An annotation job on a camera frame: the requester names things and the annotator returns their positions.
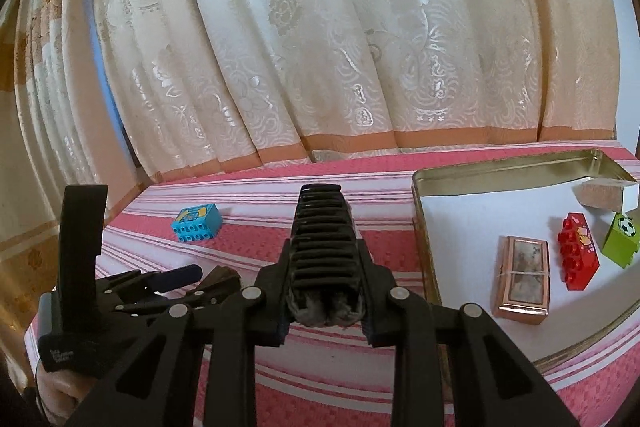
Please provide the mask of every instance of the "striped tablecloth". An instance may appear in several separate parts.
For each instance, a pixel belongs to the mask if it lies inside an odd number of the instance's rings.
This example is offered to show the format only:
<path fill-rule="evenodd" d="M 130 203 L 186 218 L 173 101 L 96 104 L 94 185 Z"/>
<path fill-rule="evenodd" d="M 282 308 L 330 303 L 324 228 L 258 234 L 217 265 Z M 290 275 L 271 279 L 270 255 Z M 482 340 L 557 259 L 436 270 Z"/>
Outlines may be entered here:
<path fill-rule="evenodd" d="M 206 176 L 155 185 L 104 230 L 97 277 L 132 268 L 171 269 L 197 263 L 208 273 L 223 264 L 245 285 L 276 261 L 308 182 L 342 185 L 373 258 L 393 270 L 399 284 L 422 293 L 412 216 L 411 179 L 422 168 L 508 156 L 597 147 L 640 178 L 640 161 L 614 141 L 553 142 L 467 147 L 412 155 L 379 156 Z M 217 204 L 225 224 L 215 239 L 179 243 L 171 222 L 180 209 Z M 38 355 L 34 323 L 25 340 L 31 363 Z M 584 427 L 605 425 L 640 376 L 640 312 L 580 356 L 545 375 Z M 371 349 L 357 327 L 316 330 L 292 325 L 284 346 L 256 350 L 256 402 L 260 427 L 383 427 L 390 423 L 394 350 Z M 205 366 L 208 366 L 208 354 Z M 201 425 L 204 383 L 196 419 Z M 445 407 L 453 425 L 452 408 Z"/>

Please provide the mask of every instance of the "blue building block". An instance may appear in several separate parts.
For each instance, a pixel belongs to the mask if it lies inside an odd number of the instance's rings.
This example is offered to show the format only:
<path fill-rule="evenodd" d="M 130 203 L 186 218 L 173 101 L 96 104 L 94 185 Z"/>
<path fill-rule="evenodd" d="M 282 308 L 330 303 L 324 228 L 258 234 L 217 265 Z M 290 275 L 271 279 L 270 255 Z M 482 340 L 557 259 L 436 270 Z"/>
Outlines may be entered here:
<path fill-rule="evenodd" d="M 184 208 L 171 224 L 181 243 L 216 237 L 222 226 L 222 216 L 215 204 Z"/>

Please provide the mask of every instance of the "red building block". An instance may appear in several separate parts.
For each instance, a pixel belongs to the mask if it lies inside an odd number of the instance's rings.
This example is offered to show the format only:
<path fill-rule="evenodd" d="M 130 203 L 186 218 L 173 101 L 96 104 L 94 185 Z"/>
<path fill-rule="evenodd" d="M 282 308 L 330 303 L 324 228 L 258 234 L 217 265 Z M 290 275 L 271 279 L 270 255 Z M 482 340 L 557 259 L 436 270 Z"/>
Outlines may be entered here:
<path fill-rule="evenodd" d="M 571 212 L 558 234 L 564 282 L 568 290 L 584 290 L 600 266 L 584 214 Z"/>

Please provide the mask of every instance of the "silver rivet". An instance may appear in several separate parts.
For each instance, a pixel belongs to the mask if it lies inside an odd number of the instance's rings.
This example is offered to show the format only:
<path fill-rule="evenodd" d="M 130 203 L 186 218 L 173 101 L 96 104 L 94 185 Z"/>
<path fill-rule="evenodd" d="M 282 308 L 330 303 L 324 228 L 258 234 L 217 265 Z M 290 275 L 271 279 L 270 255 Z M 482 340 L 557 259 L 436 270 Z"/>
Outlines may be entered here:
<path fill-rule="evenodd" d="M 473 302 L 465 304 L 465 306 L 462 308 L 462 311 L 465 312 L 465 315 L 473 317 L 474 319 L 482 315 L 482 308 Z"/>
<path fill-rule="evenodd" d="M 402 286 L 396 286 L 395 288 L 391 288 L 391 296 L 394 299 L 403 301 L 409 297 L 409 290 L 407 288 L 402 288 Z"/>
<path fill-rule="evenodd" d="M 174 319 L 179 319 L 180 317 L 184 317 L 187 314 L 189 309 L 185 304 L 174 304 L 169 308 L 169 315 L 171 315 Z"/>
<path fill-rule="evenodd" d="M 262 290 L 260 290 L 258 286 L 247 286 L 247 288 L 242 290 L 242 297 L 248 301 L 257 299 L 260 295 L 262 295 Z"/>

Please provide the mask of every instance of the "beige curtain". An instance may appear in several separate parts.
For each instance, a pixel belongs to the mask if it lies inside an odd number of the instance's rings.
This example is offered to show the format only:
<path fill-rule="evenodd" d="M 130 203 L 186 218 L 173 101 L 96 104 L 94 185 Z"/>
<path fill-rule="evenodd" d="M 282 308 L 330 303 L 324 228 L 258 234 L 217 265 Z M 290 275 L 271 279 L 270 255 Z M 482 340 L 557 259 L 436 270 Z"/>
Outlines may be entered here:
<path fill-rule="evenodd" d="M 612 0 L 94 0 L 155 180 L 613 136 Z"/>
<path fill-rule="evenodd" d="M 18 386 L 23 335 L 55 284 L 65 185 L 140 192 L 100 91 L 82 0 L 8 0 L 0 16 L 0 349 Z"/>

